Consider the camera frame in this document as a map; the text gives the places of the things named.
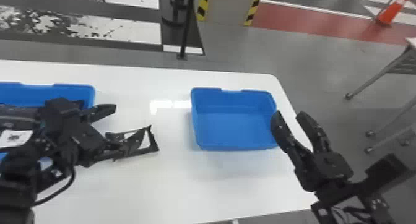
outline white table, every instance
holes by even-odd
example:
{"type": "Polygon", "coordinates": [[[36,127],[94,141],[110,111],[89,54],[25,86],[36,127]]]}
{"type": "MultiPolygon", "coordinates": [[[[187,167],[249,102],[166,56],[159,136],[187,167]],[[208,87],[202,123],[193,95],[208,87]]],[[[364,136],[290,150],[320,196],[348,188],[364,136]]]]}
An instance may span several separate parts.
{"type": "Polygon", "coordinates": [[[195,143],[189,93],[220,87],[269,91],[294,136],[311,149],[272,75],[23,61],[0,61],[0,70],[2,81],[93,85],[96,103],[117,104],[116,114],[94,124],[100,132],[152,124],[160,147],[158,153],[78,167],[72,187],[35,207],[37,223],[206,223],[303,210],[316,202],[279,148],[206,152],[195,143]]]}

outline metal chair leg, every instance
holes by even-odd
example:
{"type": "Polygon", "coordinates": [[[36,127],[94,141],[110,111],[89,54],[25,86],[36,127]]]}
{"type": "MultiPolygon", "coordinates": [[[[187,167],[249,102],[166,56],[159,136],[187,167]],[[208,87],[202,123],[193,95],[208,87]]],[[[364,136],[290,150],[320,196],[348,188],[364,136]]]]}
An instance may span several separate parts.
{"type": "Polygon", "coordinates": [[[402,62],[403,59],[407,58],[409,54],[412,52],[411,49],[406,49],[402,55],[400,55],[398,58],[393,60],[393,62],[390,62],[383,70],[381,70],[378,74],[376,74],[374,77],[372,77],[370,80],[365,82],[363,85],[361,85],[359,88],[357,88],[355,91],[345,94],[346,100],[351,100],[356,94],[362,92],[364,89],[366,89],[368,86],[376,82],[380,77],[388,73],[391,69],[393,69],[396,65],[402,62]]]}
{"type": "Polygon", "coordinates": [[[384,128],[388,127],[391,123],[393,123],[395,120],[400,118],[404,113],[406,113],[408,110],[410,110],[415,105],[416,105],[416,97],[413,97],[413,99],[411,99],[409,102],[407,102],[395,115],[391,116],[379,128],[377,128],[374,131],[367,131],[366,132],[367,137],[373,136],[373,135],[377,134],[378,132],[382,131],[384,128]]]}
{"type": "Polygon", "coordinates": [[[374,145],[372,145],[372,146],[370,146],[370,147],[367,147],[367,148],[364,150],[364,152],[365,152],[365,153],[371,153],[371,152],[373,152],[374,150],[376,150],[376,149],[378,149],[378,148],[380,148],[380,147],[385,146],[385,145],[386,145],[386,143],[388,143],[388,142],[390,142],[390,141],[392,141],[392,140],[394,140],[394,139],[398,138],[399,136],[401,136],[401,135],[405,134],[407,131],[411,130],[411,129],[413,128],[413,125],[412,125],[412,126],[409,126],[409,127],[406,127],[406,128],[404,128],[404,129],[401,129],[400,131],[395,132],[395,133],[394,133],[394,134],[392,134],[391,136],[389,136],[389,137],[387,137],[387,138],[385,138],[385,139],[383,139],[383,140],[381,140],[381,141],[377,142],[376,144],[374,144],[374,145]]]}

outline yellow and black striped post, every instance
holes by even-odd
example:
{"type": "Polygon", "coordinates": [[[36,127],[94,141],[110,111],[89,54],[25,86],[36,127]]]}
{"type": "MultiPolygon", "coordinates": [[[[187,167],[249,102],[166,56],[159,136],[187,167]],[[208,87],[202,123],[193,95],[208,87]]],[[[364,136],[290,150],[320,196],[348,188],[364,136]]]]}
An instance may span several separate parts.
{"type": "Polygon", "coordinates": [[[196,19],[204,21],[208,11],[209,0],[199,0],[198,10],[196,11],[196,19]]]}
{"type": "Polygon", "coordinates": [[[260,0],[253,0],[251,2],[251,7],[248,10],[246,21],[244,21],[245,26],[250,26],[251,22],[253,21],[254,15],[257,11],[257,7],[259,6],[260,0]]]}

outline black pole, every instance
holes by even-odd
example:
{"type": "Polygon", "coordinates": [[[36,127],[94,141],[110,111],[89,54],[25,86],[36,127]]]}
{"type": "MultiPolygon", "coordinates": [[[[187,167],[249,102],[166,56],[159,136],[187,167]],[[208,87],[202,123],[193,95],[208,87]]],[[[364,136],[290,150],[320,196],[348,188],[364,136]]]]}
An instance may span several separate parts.
{"type": "Polygon", "coordinates": [[[192,15],[193,10],[194,10],[194,0],[188,0],[188,9],[186,10],[186,20],[185,20],[185,27],[183,29],[181,52],[176,57],[179,60],[187,60],[185,49],[186,49],[186,44],[188,43],[189,25],[191,22],[191,15],[192,15]]]}
{"type": "Polygon", "coordinates": [[[173,0],[171,5],[173,6],[173,21],[178,21],[178,9],[183,5],[184,0],[173,0]]]}

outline red floor stripe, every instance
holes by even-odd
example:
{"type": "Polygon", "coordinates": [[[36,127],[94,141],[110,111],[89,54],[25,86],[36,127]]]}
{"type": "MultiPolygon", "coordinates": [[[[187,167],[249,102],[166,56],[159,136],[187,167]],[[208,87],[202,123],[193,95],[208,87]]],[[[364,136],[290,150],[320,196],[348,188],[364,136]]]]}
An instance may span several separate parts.
{"type": "Polygon", "coordinates": [[[410,25],[385,27],[372,20],[265,3],[260,3],[251,26],[394,45],[416,37],[416,27],[410,25]]]}

